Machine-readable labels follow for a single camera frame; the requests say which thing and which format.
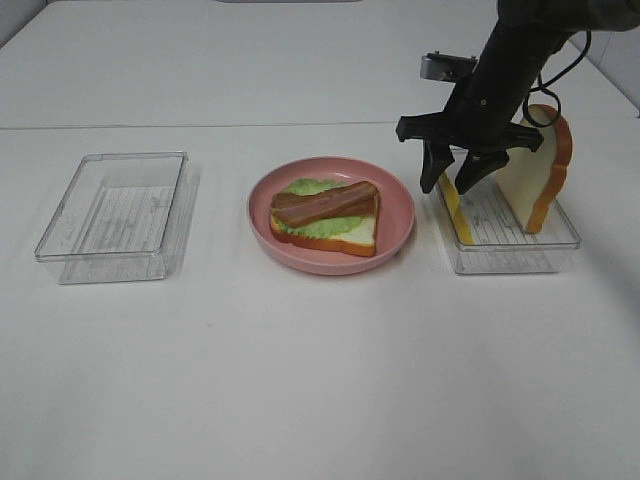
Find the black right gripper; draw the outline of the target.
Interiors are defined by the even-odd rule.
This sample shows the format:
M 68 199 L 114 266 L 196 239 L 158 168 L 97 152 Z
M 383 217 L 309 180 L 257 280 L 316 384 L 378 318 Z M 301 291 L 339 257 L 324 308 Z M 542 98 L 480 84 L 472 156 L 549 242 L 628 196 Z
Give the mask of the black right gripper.
M 512 121 L 528 89 L 518 82 L 482 80 L 471 75 L 455 85 L 442 111 L 401 117 L 396 126 L 398 139 L 424 140 L 419 181 L 422 192 L 430 193 L 454 162 L 450 146 L 469 150 L 454 182 L 460 195 L 507 165 L 509 156 L 503 150 L 538 150 L 543 143 L 539 130 Z

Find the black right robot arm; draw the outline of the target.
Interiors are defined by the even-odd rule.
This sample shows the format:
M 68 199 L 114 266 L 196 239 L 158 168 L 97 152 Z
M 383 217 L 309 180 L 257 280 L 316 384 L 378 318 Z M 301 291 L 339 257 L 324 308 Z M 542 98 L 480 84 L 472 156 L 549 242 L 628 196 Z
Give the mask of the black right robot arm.
M 455 181 L 461 194 L 504 167 L 508 150 L 538 150 L 541 124 L 530 120 L 522 126 L 512 118 L 528 109 L 533 82 L 549 57 L 579 31 L 628 31 L 639 25 L 636 1 L 500 1 L 497 12 L 479 57 L 431 52 L 421 60 L 422 78 L 455 85 L 442 111 L 403 116 L 396 127 L 400 141 L 423 143 L 425 193 L 453 163 L 452 147 L 467 152 Z

